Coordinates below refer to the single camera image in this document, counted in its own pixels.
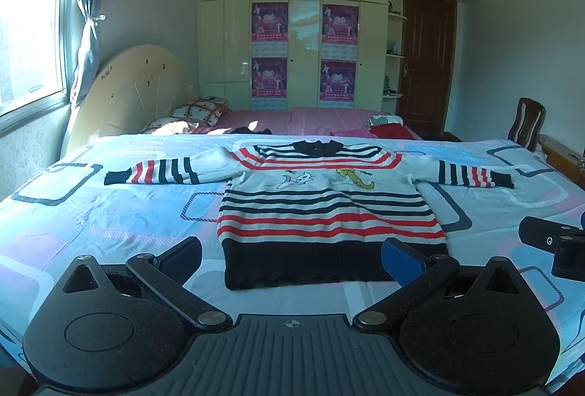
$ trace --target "blue patterned bed sheet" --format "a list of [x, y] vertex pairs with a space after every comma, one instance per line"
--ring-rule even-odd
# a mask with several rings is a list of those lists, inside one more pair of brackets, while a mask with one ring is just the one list
[[[120, 136], [97, 140], [31, 179], [0, 202], [0, 343], [22, 359], [26, 327], [75, 256], [123, 263], [138, 253], [162, 253], [187, 236], [203, 243], [201, 268], [185, 288], [229, 313], [345, 313], [349, 319], [399, 287], [395, 282], [340, 282], [230, 291], [216, 218], [225, 183], [198, 186], [114, 185], [107, 171], [138, 161], [196, 155], [216, 146], [236, 149], [331, 137]], [[551, 275], [552, 255], [524, 246], [518, 224], [527, 215], [580, 225], [585, 192], [508, 140], [477, 143], [364, 140], [395, 152], [432, 155], [467, 165], [487, 165], [513, 175], [516, 188], [466, 189], [420, 183], [461, 264], [485, 265], [494, 255], [520, 269], [559, 332], [561, 354], [550, 381], [582, 368], [585, 352], [585, 283]]]

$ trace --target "window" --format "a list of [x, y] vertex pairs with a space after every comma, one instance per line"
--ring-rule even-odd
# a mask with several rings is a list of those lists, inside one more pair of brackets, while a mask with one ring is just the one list
[[0, 0], [0, 121], [66, 99], [59, 35], [64, 3]]

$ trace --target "poster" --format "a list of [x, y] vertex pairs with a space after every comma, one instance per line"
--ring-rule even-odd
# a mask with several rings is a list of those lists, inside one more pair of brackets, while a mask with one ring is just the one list
[[358, 59], [358, 7], [323, 5], [321, 58], [356, 61]]
[[353, 105], [356, 86], [356, 64], [353, 61], [321, 61], [319, 99]]
[[252, 4], [252, 56], [284, 57], [288, 45], [288, 4]]
[[260, 111], [286, 110], [286, 58], [252, 58], [252, 105]]

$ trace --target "window frame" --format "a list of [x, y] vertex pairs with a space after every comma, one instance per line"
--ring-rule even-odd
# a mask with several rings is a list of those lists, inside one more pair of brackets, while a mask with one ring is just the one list
[[65, 32], [69, 28], [71, 8], [75, 7], [68, 0], [56, 0], [55, 11], [55, 55], [59, 58], [55, 62], [57, 81], [61, 90], [30, 100], [30, 95], [15, 100], [12, 104], [0, 107], [0, 134], [10, 133], [43, 114], [62, 107], [69, 103], [67, 78], [72, 71], [68, 71], [65, 45]]

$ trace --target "blue gripper pad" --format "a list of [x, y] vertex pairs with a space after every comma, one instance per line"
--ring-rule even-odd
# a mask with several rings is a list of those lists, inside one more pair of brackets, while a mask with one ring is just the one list
[[431, 266], [431, 260], [395, 237], [382, 243], [382, 266], [402, 287], [420, 277]]

